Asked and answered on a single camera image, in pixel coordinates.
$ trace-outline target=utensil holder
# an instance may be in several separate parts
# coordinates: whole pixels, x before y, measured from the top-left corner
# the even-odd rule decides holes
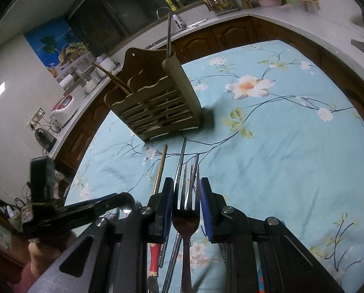
[[[175,53],[129,48],[118,78],[132,93],[116,88],[104,101],[143,141],[201,126],[201,105]]]

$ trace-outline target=kitchen sink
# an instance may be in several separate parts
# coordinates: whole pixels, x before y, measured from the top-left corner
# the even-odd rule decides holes
[[[179,31],[176,31],[176,32],[174,32],[174,33],[171,33],[171,37],[173,37],[173,36],[175,36],[175,35],[177,35],[177,34],[179,34],[179,33],[183,32],[183,31],[185,31],[185,30],[188,30],[188,29],[190,29],[190,28],[197,27],[197,26],[199,26],[200,24],[203,24],[203,23],[205,23],[205,22],[206,22],[206,21],[208,21],[208,20],[209,20],[209,19],[205,19],[205,20],[201,20],[201,21],[195,22],[195,23],[193,23],[193,24],[190,24],[190,25],[188,25],[186,28],[183,28],[183,29],[181,29],[181,30],[179,30]],[[153,42],[152,44],[148,45],[147,47],[145,47],[145,49],[146,49],[146,50],[149,50],[150,48],[152,48],[152,47],[156,46],[157,44],[160,44],[161,42],[164,42],[164,41],[166,41],[166,40],[167,40],[167,36],[162,37],[161,39],[159,39],[159,40],[157,40],[157,41]]]

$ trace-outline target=white countertop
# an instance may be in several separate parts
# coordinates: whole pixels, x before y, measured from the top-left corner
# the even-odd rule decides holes
[[[351,45],[351,39],[364,42],[363,29],[350,29],[343,27],[333,21],[327,20],[318,14],[308,13],[305,11],[295,10],[294,8],[288,8],[286,6],[272,6],[272,7],[260,7],[250,10],[241,10],[228,14],[221,15],[219,17],[209,19],[208,21],[201,23],[193,28],[189,28],[182,31],[179,34],[172,36],[171,40],[174,41],[180,37],[198,31],[202,28],[209,27],[214,24],[225,22],[228,20],[236,19],[244,16],[257,17],[269,22],[273,22],[280,26],[286,27],[296,33],[305,36],[306,38],[312,40],[313,42],[319,44],[345,64],[347,64],[351,69],[353,69],[363,80],[364,80],[364,53],[362,53],[355,46]],[[135,41],[131,41],[127,46],[125,46],[121,51],[121,57],[125,54],[126,47],[142,47],[145,48],[149,46],[154,41],[146,41],[146,45],[137,46]],[[166,41],[154,45],[151,49],[159,48],[166,44]],[[122,69],[122,67],[117,68],[112,73],[116,74]],[[104,89],[107,83],[110,81],[108,77],[104,78],[97,86],[97,88],[87,95],[83,100],[83,103],[70,122],[64,127],[64,129],[56,136],[57,143],[49,153],[51,158],[55,158],[59,152],[61,146],[65,142],[69,132],[73,129],[77,121],[83,115],[88,106],[92,103],[95,97],[100,91]]]
[[[120,72],[122,67],[118,67],[111,71],[112,74],[116,75],[118,72]],[[89,105],[94,101],[94,99],[97,97],[97,95],[106,87],[106,85],[109,83],[110,78],[104,77],[99,84],[96,86],[96,88],[85,96],[82,103],[80,104],[80,108],[76,111],[76,113],[73,115],[71,120],[63,127],[60,133],[57,135],[54,134],[54,137],[57,139],[56,144],[54,145],[53,149],[49,152],[48,156],[52,159],[55,159],[57,154],[59,153],[62,145],[64,144],[65,140],[67,139],[69,133],[73,129],[73,127],[76,125],[76,123],[79,121],[81,116],[84,114],[86,109],[89,107]]]

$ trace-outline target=dark window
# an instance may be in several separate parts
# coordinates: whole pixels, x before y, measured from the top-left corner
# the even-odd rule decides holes
[[[186,5],[196,1],[182,0]],[[167,6],[165,0],[85,0],[67,20],[96,57],[154,22],[161,6]]]

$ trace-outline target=screw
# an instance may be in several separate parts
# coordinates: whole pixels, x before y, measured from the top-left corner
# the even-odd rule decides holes
[[[270,225],[270,226],[275,226],[275,225],[278,225],[279,224],[279,220],[275,217],[269,217],[267,218],[267,223]]]
[[[222,212],[225,214],[232,214],[235,211],[235,209],[232,206],[224,206],[222,208]]]
[[[143,214],[143,215],[150,215],[152,214],[152,208],[151,207],[142,207],[142,209],[140,209],[140,212]]]
[[[98,227],[102,227],[107,223],[107,219],[105,217],[99,217],[96,221],[95,221],[95,225],[97,225]]]

